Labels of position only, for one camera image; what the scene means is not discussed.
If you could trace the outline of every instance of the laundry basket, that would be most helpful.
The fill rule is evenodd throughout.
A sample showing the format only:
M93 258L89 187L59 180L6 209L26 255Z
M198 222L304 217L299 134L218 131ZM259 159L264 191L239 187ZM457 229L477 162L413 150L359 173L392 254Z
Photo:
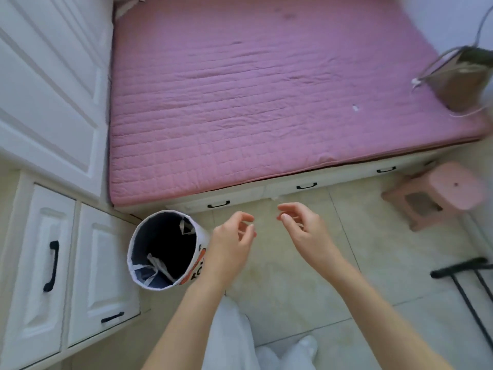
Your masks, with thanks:
M163 210L144 219L130 240L127 264L142 288L163 291L200 275L209 235L191 217Z

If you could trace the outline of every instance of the mattress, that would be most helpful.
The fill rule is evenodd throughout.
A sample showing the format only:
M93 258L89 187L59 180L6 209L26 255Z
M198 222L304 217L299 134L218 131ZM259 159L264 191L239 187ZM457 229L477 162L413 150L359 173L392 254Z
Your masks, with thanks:
M477 140L411 80L393 0L146 0L115 26L110 197L127 206Z

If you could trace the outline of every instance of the black metal stand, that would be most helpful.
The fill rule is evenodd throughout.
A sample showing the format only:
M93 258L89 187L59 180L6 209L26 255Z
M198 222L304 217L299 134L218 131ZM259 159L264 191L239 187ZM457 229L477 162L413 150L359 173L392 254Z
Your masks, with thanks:
M474 320L479 326L479 329L483 333L483 336L486 339L486 342L490 346L491 350L493 351L493 340L491 339L490 334L488 333L488 330L486 330L485 325L481 321L481 318L479 318L478 313L476 313L476 310L471 304L471 301L467 297L464 289L460 285L459 281L457 280L457 277L455 274L460 273L462 271L473 271L476 276L479 279L479 283L483 286L484 290L488 294L488 297L490 298L491 302L493 302L493 294L491 293L490 288L486 284L485 280L483 279L483 276L479 273L479 270L490 270L493 269L493 264L488 263L488 260L484 257L477 257L473 258L469 261L461 262L461 263L456 263L455 265L449 266L449 267L444 267L443 269L439 270L434 270L430 273L430 276L433 279L442 279L446 277L451 277L454 284L456 285L457 289L459 290L460 295L464 299L465 304L467 305L467 308L469 311L471 311L472 316L474 317Z

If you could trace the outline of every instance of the black drawer handle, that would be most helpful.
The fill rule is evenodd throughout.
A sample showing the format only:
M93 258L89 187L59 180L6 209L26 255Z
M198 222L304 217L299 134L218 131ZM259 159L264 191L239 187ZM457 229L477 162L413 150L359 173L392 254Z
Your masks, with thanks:
M209 204L209 205L207 205L207 207L208 207L209 209L213 209L213 208L220 208L221 206L226 206L226 205L229 205L229 204L231 204L231 201L229 201L229 200L228 200L228 201L226 201L226 203L225 203L225 204L222 204L222 205L216 205L216 206L212 206L211 204Z
M296 189L307 189L307 188L313 188L317 185L318 183L313 183L311 186L308 186L308 187L301 187L301 186L296 186Z
M377 173L388 173L389 171L394 171L394 170L397 170L397 166L392 166L390 169L387 170L378 169Z
M55 260L53 261L53 271L51 272L51 280L43 287L43 292L50 292L55 286L55 279L57 277L58 266L58 251L60 250L60 244L58 240L50 242L50 249L55 251Z
M111 317L108 317L108 318L103 318L103 319L101 320L101 323L107 323L107 322L109 322L109 321L111 321L111 320L113 320L113 319L115 319L115 318L121 317L121 316L122 316L122 315L124 315L124 314L125 314L125 312L120 312L120 313L118 313L118 314L116 314L116 315L114 315L114 316L111 316Z

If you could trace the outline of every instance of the stool hole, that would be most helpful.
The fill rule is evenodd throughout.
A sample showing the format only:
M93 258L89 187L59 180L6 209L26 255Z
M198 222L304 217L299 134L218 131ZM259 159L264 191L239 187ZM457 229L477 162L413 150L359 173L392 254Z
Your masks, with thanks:
M422 217L443 210L426 192L411 193L406 195L405 199L410 207Z

